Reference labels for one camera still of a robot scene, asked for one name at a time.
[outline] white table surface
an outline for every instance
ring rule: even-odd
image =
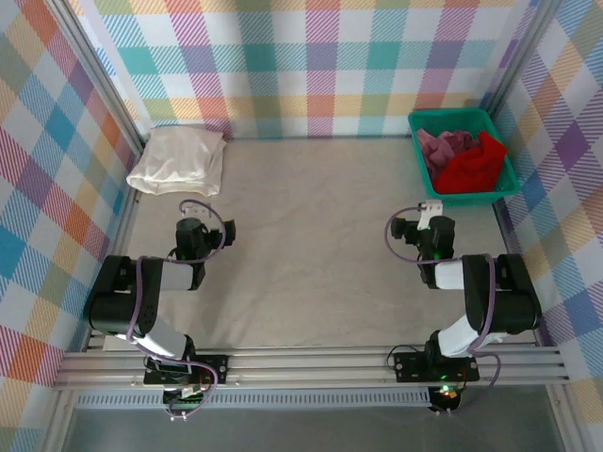
[[[132,258],[175,246],[185,198],[203,199],[142,196]],[[210,201],[235,219],[236,242],[206,264],[198,291],[162,293],[159,313],[197,347],[422,344],[464,313],[464,295],[428,289],[387,250],[383,227],[425,198],[407,138],[230,143]],[[490,205],[445,214],[456,221],[456,255],[505,252]],[[109,339],[106,349],[128,348]]]

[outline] plaid wall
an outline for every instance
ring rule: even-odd
[[[43,0],[0,0],[0,450],[33,450],[133,152]]]
[[[415,108],[478,105],[531,17],[503,57],[525,0],[95,0],[144,103],[135,111],[71,1],[135,118],[227,137],[407,134]]]
[[[508,237],[603,450],[603,1],[563,2],[497,127],[522,184]]]

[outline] folded white cloth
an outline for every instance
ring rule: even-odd
[[[188,125],[157,127],[126,181],[153,195],[173,191],[216,195],[224,146],[221,132]]]

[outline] purple cable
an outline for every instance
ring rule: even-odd
[[[187,212],[186,209],[183,208],[183,205],[186,202],[192,202],[194,204],[198,204],[216,216],[216,218],[218,219],[218,222],[220,223],[220,232],[221,232],[220,243],[218,244],[218,246],[216,247],[216,250],[214,252],[208,254],[207,256],[205,256],[202,259],[194,259],[194,260],[190,260],[190,261],[178,261],[176,259],[157,258],[157,259],[162,260],[163,262],[172,262],[174,264],[187,264],[187,265],[188,264],[201,264],[203,262],[208,261],[212,257],[214,257],[216,254],[218,254],[220,252],[220,250],[222,248],[224,248],[224,242],[226,241],[226,226],[224,225],[224,221],[222,220],[220,214],[218,212],[216,212],[216,210],[209,204],[207,204],[205,202],[197,201],[197,200],[183,200],[182,202],[180,202],[180,204],[178,205],[178,208],[180,209],[180,212],[182,212],[183,214],[185,214]],[[155,353],[155,352],[151,351],[150,349],[140,345],[138,342],[133,341],[132,336],[134,334],[134,327],[136,326],[137,320],[139,319],[140,307],[142,305],[142,260],[145,257],[146,256],[140,256],[139,259],[136,261],[136,303],[134,305],[134,312],[132,313],[132,318],[130,319],[130,325],[128,326],[128,331],[125,335],[125,339],[130,344],[136,345],[136,347],[142,353],[150,356],[154,360],[159,360],[159,361],[166,362],[166,363],[184,364],[184,365],[191,365],[191,366],[195,366],[195,367],[201,367],[202,369],[205,369],[211,373],[211,376],[212,376],[211,386],[208,389],[208,393],[204,396],[203,402],[201,402],[197,407],[190,410],[189,412],[182,412],[182,414],[176,414],[175,412],[172,411],[174,402],[172,402],[170,404],[168,413],[170,414],[170,416],[172,418],[186,419],[187,416],[191,416],[192,414],[197,412],[202,407],[202,405],[207,403],[207,401],[214,395],[214,393],[216,392],[216,388],[218,386],[218,373],[216,372],[216,369],[214,369],[210,365],[207,365],[204,363],[195,363],[193,361],[178,360],[178,359],[171,358],[168,356],[162,356],[162,355]]]
[[[457,262],[460,261],[461,258],[459,257],[453,257],[451,259],[436,259],[436,260],[429,260],[429,261],[416,261],[414,259],[409,259],[408,257],[404,257],[400,254],[398,254],[397,252],[394,251],[394,249],[392,248],[391,244],[389,243],[389,228],[392,224],[392,222],[394,221],[394,219],[400,215],[403,214],[405,212],[421,212],[421,208],[420,207],[406,207],[404,209],[400,209],[398,212],[396,212],[394,215],[392,215],[389,220],[387,221],[387,223],[385,223],[385,245],[387,246],[387,248],[389,248],[389,250],[399,259],[401,259],[404,262],[407,262],[409,264],[416,264],[419,266],[425,266],[427,264],[440,264],[443,262]],[[488,353],[480,353],[480,352],[475,352],[475,350],[477,350],[481,344],[483,344],[483,341],[485,341],[486,337],[488,336],[489,332],[490,332],[490,327],[492,326],[492,317],[494,316],[494,305],[495,305],[495,296],[496,296],[496,291],[497,291],[497,274],[496,274],[496,268],[495,268],[495,263],[494,263],[494,259],[492,258],[492,256],[490,254],[484,254],[483,255],[486,260],[488,261],[488,267],[489,267],[489,277],[490,277],[490,282],[489,282],[489,293],[488,293],[488,311],[486,313],[486,318],[485,321],[483,323],[483,328],[481,329],[481,334],[478,336],[478,338],[473,341],[471,343],[471,345],[467,348],[467,353],[469,354],[473,354],[476,357],[485,357],[485,356],[492,356],[497,360],[497,370],[494,374],[494,376],[492,377],[492,380],[490,381],[490,384],[486,387],[485,391],[483,393],[480,394],[480,396],[478,396],[477,398],[475,398],[474,400],[472,400],[471,402],[469,402],[468,404],[464,405],[463,408],[469,407],[471,405],[473,405],[475,403],[476,400],[479,400],[480,398],[483,398],[490,389],[492,389],[492,387],[495,385],[495,383],[498,380],[498,376],[500,375],[500,367],[502,366],[501,361],[500,361],[500,357],[498,355],[496,355],[496,353],[492,353],[492,352],[488,352]]]

